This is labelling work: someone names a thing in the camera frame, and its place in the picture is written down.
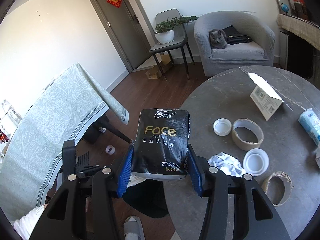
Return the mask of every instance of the picture frame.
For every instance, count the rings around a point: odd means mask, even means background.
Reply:
[[[291,5],[290,0],[276,0],[276,2],[277,2],[277,5],[278,5],[279,13],[284,14],[284,15],[293,15],[293,13],[292,13],[292,5]],[[281,8],[282,4],[285,4],[285,5],[288,6],[289,11],[287,13],[282,10],[282,8]]]

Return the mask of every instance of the gray armchair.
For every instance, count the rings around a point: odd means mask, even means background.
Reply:
[[[225,49],[211,49],[209,31],[233,25],[240,33],[248,34],[252,42],[229,45]],[[257,17],[235,11],[220,11],[202,15],[196,20],[195,39],[207,77],[225,70],[248,66],[273,66],[275,34]]]

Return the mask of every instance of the blue tissue pack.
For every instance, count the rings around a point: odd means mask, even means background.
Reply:
[[[298,121],[314,140],[315,144],[318,145],[320,141],[320,120],[312,108],[304,111]]]

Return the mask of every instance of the table leg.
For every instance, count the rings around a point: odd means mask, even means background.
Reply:
[[[181,52],[182,52],[182,56],[183,56],[184,66],[186,68],[187,79],[189,79],[188,63],[187,63],[186,54],[184,53],[183,47],[181,47]]]
[[[156,61],[157,65],[158,65],[158,68],[159,68],[161,74],[162,74],[163,77],[164,77],[164,80],[167,81],[166,77],[164,76],[163,70],[162,70],[162,68],[161,68],[161,66],[160,66],[160,63],[159,63],[159,61],[158,61],[158,59],[157,59],[156,54],[153,54],[153,57],[155,58],[155,61]]]
[[[195,65],[195,61],[193,60],[193,55],[192,55],[191,49],[190,49],[190,47],[189,47],[189,43],[186,43],[186,45],[187,45],[187,48],[188,48],[190,57],[191,57],[191,59],[192,59],[193,65]]]
[[[107,122],[104,119],[99,119],[101,126],[106,128],[108,131],[112,132],[114,135],[118,136],[122,140],[126,141],[127,143],[131,143],[132,140],[125,136],[122,132],[120,132],[117,128],[115,128],[111,123]]]

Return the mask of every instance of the foot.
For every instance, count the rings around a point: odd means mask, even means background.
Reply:
[[[124,234],[124,240],[145,240],[142,224],[137,216],[131,216],[125,220]]]

